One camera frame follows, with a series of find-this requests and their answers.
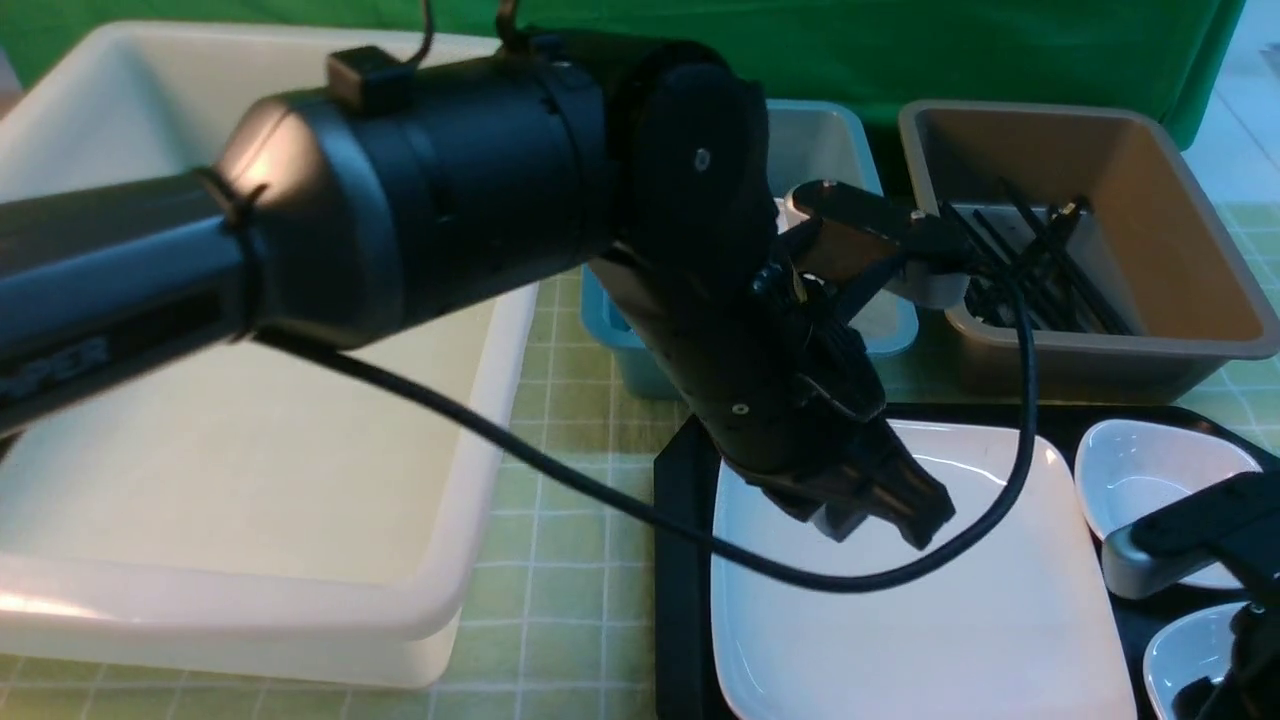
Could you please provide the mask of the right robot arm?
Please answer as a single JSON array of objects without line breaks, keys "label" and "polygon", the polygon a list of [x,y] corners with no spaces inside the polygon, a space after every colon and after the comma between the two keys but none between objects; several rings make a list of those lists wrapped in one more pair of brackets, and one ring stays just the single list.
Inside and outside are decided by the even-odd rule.
[{"label": "right robot arm", "polygon": [[[991,506],[968,528],[928,550],[954,515],[954,497],[915,464],[859,478],[837,503],[838,524],[818,529],[844,541],[865,519],[895,527],[918,557],[861,577],[831,577],[776,568],[774,577],[812,591],[842,594],[890,591],[928,578],[966,557],[995,533],[1034,482],[1030,461],[1014,462]],[[1219,564],[1249,600],[1231,621],[1234,642],[1224,679],[1196,707],[1198,719],[1277,716],[1277,469],[1222,477],[1174,503],[1105,536],[1100,574],[1110,594],[1142,602]]]}]

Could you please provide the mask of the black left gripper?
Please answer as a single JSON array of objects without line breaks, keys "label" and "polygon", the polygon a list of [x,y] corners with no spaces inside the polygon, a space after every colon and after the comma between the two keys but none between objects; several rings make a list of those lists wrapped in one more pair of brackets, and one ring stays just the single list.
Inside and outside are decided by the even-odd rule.
[{"label": "black left gripper", "polygon": [[[774,234],[657,234],[590,263],[723,460],[836,543],[868,518],[925,550],[946,487],[883,419],[884,388],[849,320],[882,281],[801,273]],[[856,502],[838,502],[854,486]]]}]

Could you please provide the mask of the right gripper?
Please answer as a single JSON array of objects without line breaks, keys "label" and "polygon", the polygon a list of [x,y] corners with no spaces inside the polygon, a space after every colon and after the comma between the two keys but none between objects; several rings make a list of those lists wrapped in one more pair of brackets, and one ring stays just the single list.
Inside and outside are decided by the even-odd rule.
[{"label": "right gripper", "polygon": [[1244,471],[1108,534],[1102,570],[1108,591],[1143,600],[1211,564],[1224,565],[1253,601],[1277,600],[1276,471]]}]

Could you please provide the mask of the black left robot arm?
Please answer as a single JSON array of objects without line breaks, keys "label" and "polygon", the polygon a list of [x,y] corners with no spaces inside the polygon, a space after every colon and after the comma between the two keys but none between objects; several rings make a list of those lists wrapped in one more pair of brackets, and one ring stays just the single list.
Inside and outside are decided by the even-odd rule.
[{"label": "black left robot arm", "polygon": [[781,234],[759,83],[690,41],[517,37],[424,69],[379,47],[257,101],[219,161],[3,206],[3,430],[251,334],[343,361],[588,264],[723,460],[844,539],[954,516],[882,418],[849,319],[934,220],[847,186]]}]

